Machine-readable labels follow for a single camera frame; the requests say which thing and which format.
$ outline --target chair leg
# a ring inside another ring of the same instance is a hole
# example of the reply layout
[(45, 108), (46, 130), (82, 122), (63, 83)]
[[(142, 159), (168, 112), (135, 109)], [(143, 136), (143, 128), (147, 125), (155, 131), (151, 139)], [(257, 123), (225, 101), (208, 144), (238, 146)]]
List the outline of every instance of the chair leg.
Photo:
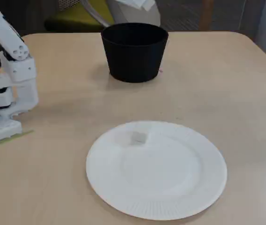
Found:
[(210, 30), (212, 22), (214, 0), (203, 0), (202, 15), (199, 22), (199, 30)]

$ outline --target robotic arm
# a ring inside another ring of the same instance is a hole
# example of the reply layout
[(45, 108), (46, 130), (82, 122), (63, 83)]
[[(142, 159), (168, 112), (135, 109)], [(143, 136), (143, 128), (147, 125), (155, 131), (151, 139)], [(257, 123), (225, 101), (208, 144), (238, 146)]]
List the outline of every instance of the robotic arm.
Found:
[[(0, 12), (0, 120), (6, 122), (14, 115), (32, 109), (38, 103), (36, 67), (28, 47)], [(16, 87), (17, 98), (13, 98)]]

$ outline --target chair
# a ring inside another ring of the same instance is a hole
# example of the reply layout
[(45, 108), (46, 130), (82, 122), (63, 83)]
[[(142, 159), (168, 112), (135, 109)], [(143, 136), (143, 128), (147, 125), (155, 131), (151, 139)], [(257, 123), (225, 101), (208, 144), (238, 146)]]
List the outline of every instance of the chair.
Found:
[[(113, 18), (105, 0), (89, 0), (99, 14), (110, 23)], [(103, 26), (85, 10), (79, 0), (59, 0), (60, 12), (49, 17), (44, 26), (51, 32), (100, 32)]]
[(210, 30), (212, 23), (214, 0), (203, 0), (202, 15), (199, 30)]

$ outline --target tabletop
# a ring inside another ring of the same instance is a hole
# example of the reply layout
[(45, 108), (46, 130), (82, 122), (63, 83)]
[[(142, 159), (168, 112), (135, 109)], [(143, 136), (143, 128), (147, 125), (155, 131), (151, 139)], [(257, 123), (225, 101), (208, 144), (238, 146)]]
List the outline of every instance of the tabletop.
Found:
[[(34, 34), (40, 103), (15, 119), (32, 133), (0, 144), (0, 224), (265, 225), (266, 54), (232, 32), (170, 33), (147, 83), (109, 76), (99, 34)], [(134, 120), (190, 127), (228, 167), (220, 199), (186, 219), (134, 218), (92, 190), (85, 160), (102, 133)]]

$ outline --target floor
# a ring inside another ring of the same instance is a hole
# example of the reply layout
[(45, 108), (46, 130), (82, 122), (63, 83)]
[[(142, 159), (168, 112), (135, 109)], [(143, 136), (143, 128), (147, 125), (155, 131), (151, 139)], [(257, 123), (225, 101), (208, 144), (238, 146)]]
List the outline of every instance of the floor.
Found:
[[(162, 27), (168, 31), (198, 30), (202, 0), (156, 0)], [(238, 30), (245, 0), (214, 0), (211, 30)]]

